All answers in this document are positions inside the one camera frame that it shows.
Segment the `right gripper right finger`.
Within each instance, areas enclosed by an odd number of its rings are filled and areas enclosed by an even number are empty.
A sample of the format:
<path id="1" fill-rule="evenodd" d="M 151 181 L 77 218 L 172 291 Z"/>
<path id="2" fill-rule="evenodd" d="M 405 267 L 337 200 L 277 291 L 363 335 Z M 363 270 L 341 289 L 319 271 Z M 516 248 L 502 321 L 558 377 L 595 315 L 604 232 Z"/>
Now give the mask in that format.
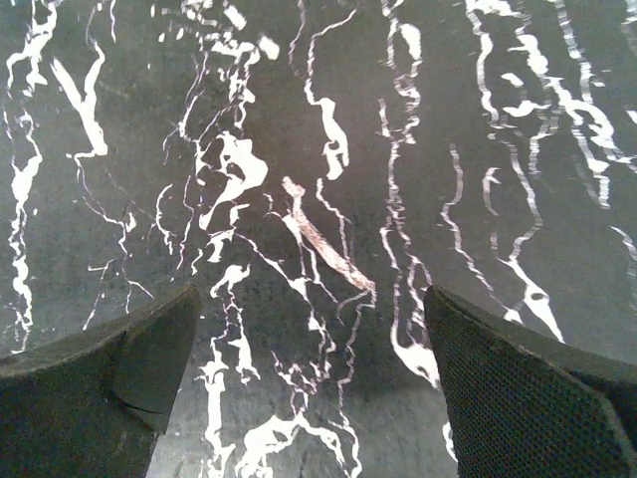
<path id="1" fill-rule="evenodd" d="M 636 367 L 431 286 L 425 321 L 461 477 L 633 477 Z"/>

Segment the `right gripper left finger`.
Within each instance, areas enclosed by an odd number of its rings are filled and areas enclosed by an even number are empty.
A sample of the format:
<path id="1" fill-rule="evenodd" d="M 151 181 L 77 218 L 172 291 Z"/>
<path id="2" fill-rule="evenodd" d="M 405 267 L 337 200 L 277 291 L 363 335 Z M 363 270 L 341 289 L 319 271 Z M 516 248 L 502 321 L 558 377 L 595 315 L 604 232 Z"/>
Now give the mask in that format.
<path id="1" fill-rule="evenodd" d="M 4 477 L 143 477 L 196 335 L 193 285 L 1 359 Z"/>

